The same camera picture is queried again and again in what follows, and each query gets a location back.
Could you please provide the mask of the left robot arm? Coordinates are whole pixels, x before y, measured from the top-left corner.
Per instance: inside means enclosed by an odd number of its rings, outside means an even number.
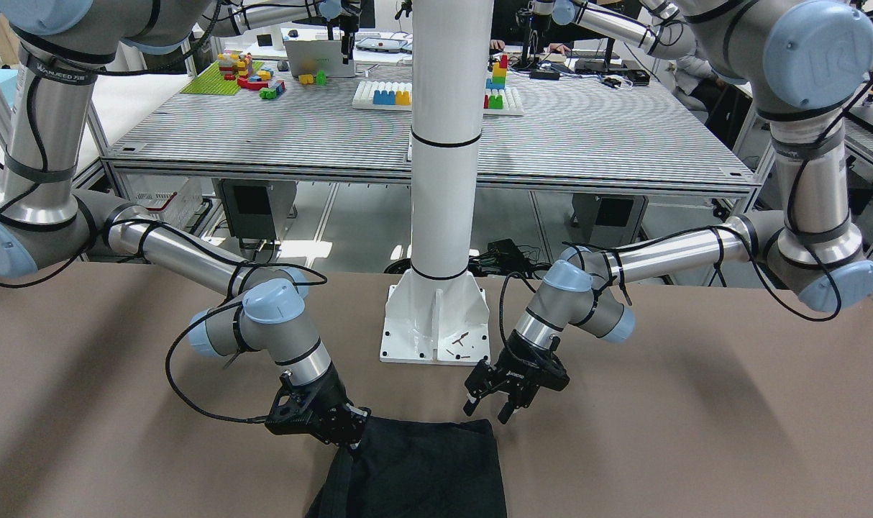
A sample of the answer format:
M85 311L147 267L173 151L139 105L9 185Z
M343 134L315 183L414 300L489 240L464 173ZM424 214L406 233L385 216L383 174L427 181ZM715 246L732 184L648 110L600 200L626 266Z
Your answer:
M675 60L694 46L716 75L746 84L759 117L769 122L784 207L748 211L719 225L696 227L634 245L568 245L537 286L515 327L502 335L497 361L481 360L464 386L464 413L487 396L506 395L505 423L531 406L541 389L570 379L555 351L566 327L621 343L635 327L630 299L612 288L633 281L725 263L773 272L823 322L873 292L873 261L851 219L846 174L848 102L873 68L873 22L847 1L646 1L652 24L608 22L593 2L558 2L554 20L571 21Z

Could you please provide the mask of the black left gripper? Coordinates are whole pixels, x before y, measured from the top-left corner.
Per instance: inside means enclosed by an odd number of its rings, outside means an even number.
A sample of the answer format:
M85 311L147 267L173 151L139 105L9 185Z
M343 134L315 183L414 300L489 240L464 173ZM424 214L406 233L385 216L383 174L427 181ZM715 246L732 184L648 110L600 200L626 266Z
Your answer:
M496 364L483 358L472 369L472 387L466 387L467 400L463 412L471 417L480 401L489 394L508 394L497 413L497 420L506 425L519 409L531 406L542 387L562 391L570 381L564 365L555 355L560 337L552 335L546 348L533 345L519 332L512 332L501 350Z

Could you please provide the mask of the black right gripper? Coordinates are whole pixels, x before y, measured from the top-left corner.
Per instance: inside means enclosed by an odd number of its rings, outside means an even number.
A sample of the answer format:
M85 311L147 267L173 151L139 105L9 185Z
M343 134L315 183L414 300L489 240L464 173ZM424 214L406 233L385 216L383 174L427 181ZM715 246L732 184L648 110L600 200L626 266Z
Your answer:
M335 367L328 368L318 379L295 386L291 374L280 376L281 388L286 393L305 398L313 411L314 432L311 436L325 445L357 445L361 442L370 417L367 407L357 407L347 396L340 374Z

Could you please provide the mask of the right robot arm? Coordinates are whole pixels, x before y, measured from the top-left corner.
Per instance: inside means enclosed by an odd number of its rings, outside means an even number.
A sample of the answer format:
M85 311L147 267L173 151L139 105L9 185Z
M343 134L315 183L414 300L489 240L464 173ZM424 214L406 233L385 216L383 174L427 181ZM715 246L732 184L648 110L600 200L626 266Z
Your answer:
M183 336L206 356L266 351L278 365L270 411L244 423L354 447L370 411L350 401L308 315L311 270L248 261L124 198L72 184L95 82L119 44L169 53L197 23L210 34L234 12L226 1L0 1L22 43L0 177L0 286L22 288L26 276L105 247L223 293Z

